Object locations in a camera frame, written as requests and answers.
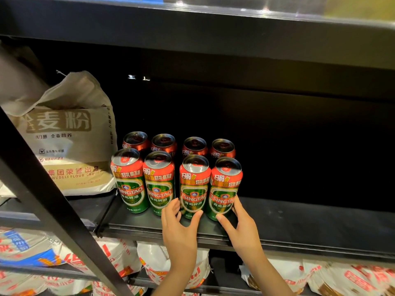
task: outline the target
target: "can label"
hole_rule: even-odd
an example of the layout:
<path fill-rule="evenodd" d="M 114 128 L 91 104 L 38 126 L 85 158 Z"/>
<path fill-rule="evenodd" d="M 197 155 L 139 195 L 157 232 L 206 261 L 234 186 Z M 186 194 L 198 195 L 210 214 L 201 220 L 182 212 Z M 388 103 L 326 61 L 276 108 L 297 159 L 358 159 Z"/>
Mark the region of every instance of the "can label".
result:
<path fill-rule="evenodd" d="M 146 198 L 144 189 L 144 177 L 134 179 L 116 179 L 116 185 L 127 209 L 133 213 L 145 211 L 149 205 L 143 201 Z"/>
<path fill-rule="evenodd" d="M 156 215 L 161 215 L 161 210 L 173 199 L 174 181 L 154 182 L 145 181 L 149 201 Z"/>
<path fill-rule="evenodd" d="M 209 207 L 207 215 L 216 220 L 215 215 L 228 213 L 233 206 L 237 189 L 226 189 L 223 187 L 211 187 L 209 196 Z"/>
<path fill-rule="evenodd" d="M 208 185 L 180 186 L 181 213 L 191 219 L 194 213 L 203 208 L 206 202 Z"/>

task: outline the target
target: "black metal post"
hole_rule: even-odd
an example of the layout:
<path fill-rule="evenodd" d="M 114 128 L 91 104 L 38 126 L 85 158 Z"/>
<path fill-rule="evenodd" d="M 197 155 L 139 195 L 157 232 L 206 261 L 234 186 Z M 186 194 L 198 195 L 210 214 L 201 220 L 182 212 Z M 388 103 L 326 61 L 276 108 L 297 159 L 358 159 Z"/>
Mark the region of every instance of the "black metal post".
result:
<path fill-rule="evenodd" d="M 0 146 L 0 180 L 48 224 L 113 293 L 132 295 L 81 219 L 49 177 L 10 119 L 0 109 L 7 141 Z"/>

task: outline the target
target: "flour bag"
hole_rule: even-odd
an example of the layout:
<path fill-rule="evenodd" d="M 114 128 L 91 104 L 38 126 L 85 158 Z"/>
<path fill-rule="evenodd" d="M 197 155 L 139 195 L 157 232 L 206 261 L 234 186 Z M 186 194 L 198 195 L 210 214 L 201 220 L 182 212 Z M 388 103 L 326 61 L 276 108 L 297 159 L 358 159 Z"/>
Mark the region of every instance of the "flour bag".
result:
<path fill-rule="evenodd" d="M 64 196 L 93 195 L 115 186 L 116 146 L 110 99 L 88 72 L 70 73 L 34 102 L 2 106 Z M 0 183 L 0 195 L 15 195 Z"/>

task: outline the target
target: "beer can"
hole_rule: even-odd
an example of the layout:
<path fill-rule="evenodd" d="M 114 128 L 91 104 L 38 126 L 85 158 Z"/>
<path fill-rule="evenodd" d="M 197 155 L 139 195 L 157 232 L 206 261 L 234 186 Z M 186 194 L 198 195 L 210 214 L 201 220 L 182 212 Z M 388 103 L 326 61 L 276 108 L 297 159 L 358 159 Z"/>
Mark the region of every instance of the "beer can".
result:
<path fill-rule="evenodd" d="M 148 199 L 158 216 L 174 195 L 174 162 L 165 151 L 154 151 L 145 157 L 143 164 Z"/>
<path fill-rule="evenodd" d="M 132 213 L 144 212 L 149 201 L 139 151 L 134 148 L 118 150 L 111 158 L 111 171 L 126 208 Z"/>
<path fill-rule="evenodd" d="M 227 139 L 215 139 L 211 145 L 210 154 L 213 158 L 236 157 L 235 145 Z"/>
<path fill-rule="evenodd" d="M 180 166 L 181 214 L 188 219 L 203 209 L 209 189 L 211 168 L 201 155 L 187 156 Z"/>
<path fill-rule="evenodd" d="M 151 151 L 165 151 L 174 158 L 177 151 L 177 142 L 173 135 L 159 134 L 152 138 Z"/>
<path fill-rule="evenodd" d="M 200 137 L 189 137 L 185 139 L 182 146 L 182 157 L 185 158 L 189 155 L 205 156 L 209 152 L 207 143 Z"/>
<path fill-rule="evenodd" d="M 217 221 L 217 214 L 230 213 L 242 178 L 243 172 L 238 160 L 223 157 L 216 161 L 211 170 L 210 195 L 205 206 L 210 219 Z"/>
<path fill-rule="evenodd" d="M 140 152 L 142 159 L 151 151 L 151 142 L 148 135 L 144 132 L 135 131 L 126 134 L 122 143 L 122 148 L 134 148 Z"/>

